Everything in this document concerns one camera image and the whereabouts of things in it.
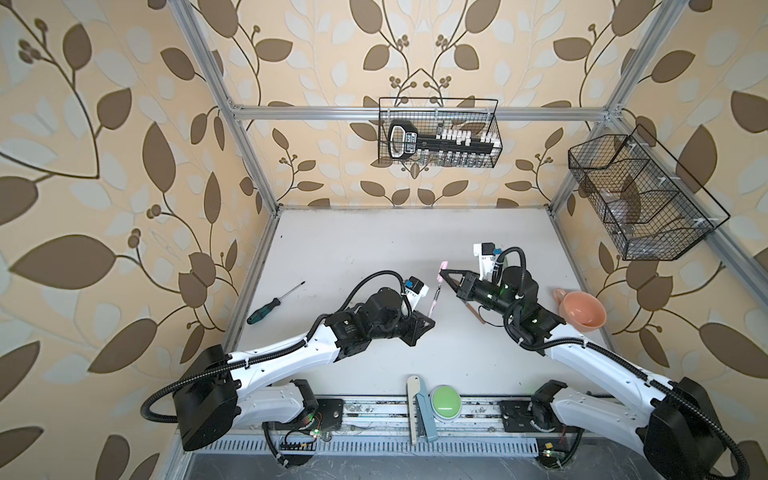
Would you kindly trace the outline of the pink pen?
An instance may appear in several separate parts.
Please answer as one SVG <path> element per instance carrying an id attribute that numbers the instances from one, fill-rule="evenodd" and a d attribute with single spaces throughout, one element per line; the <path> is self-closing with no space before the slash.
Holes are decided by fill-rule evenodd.
<path id="1" fill-rule="evenodd" d="M 441 293 L 441 289 L 442 289 L 442 283 L 439 282 L 438 285 L 437 285 L 437 288 L 435 290 L 435 293 L 433 295 L 432 301 L 430 303 L 430 308 L 429 308 L 429 311 L 428 311 L 428 317 L 432 317 L 433 316 L 433 313 L 434 313 L 434 311 L 436 309 L 436 306 L 437 306 L 437 303 L 438 303 L 439 295 Z"/>

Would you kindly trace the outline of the brown pen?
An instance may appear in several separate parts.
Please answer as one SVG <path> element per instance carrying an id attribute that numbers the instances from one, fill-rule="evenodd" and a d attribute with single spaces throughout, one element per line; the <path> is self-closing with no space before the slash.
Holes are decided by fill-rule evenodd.
<path id="1" fill-rule="evenodd" d="M 465 307 L 466 307 L 466 308 L 467 308 L 467 309 L 470 311 L 470 313 L 471 313 L 471 314 L 472 314 L 472 315 L 473 315 L 475 318 L 477 318 L 477 319 L 478 319 L 478 321 L 479 321 L 481 324 L 483 324 L 483 325 L 485 325 L 485 324 L 486 324 L 485 320 L 482 318 L 482 316 L 480 315 L 480 313 L 479 313 L 479 312 L 478 312 L 478 311 L 477 311 L 477 310 L 476 310 L 474 307 L 472 307 L 472 306 L 471 306 L 471 305 L 470 305 L 468 302 L 464 302 L 464 305 L 465 305 Z"/>

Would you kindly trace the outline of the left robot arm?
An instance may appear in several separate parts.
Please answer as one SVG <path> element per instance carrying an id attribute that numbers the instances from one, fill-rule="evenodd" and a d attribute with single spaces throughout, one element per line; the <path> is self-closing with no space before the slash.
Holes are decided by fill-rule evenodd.
<path id="1" fill-rule="evenodd" d="M 298 373 L 361 354 L 375 340 L 399 339 L 413 347 L 434 327 L 416 309 L 428 286 L 415 277 L 388 274 L 397 288 L 382 287 L 361 303 L 347 297 L 302 335 L 250 351 L 205 349 L 178 381 L 143 402 L 142 418 L 177 425 L 186 451 L 207 447 L 236 426 L 311 425 L 319 403 Z"/>

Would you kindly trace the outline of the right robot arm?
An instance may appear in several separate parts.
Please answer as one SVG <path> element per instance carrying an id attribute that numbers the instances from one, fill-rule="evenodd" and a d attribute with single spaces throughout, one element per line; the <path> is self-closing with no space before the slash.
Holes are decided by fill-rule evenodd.
<path id="1" fill-rule="evenodd" d="M 665 479 L 715 479 L 715 463 L 729 452 L 734 478 L 749 478 L 746 455 L 702 385 L 687 377 L 673 381 L 589 340 L 539 303 L 527 263 L 506 265 L 510 252 L 494 250 L 491 272 L 443 268 L 439 275 L 460 300 L 498 313 L 520 348 L 569 366 L 613 397 L 592 397 L 550 380 L 531 397 L 531 407 L 543 411 L 539 429 L 556 419 L 591 431 L 641 454 Z"/>

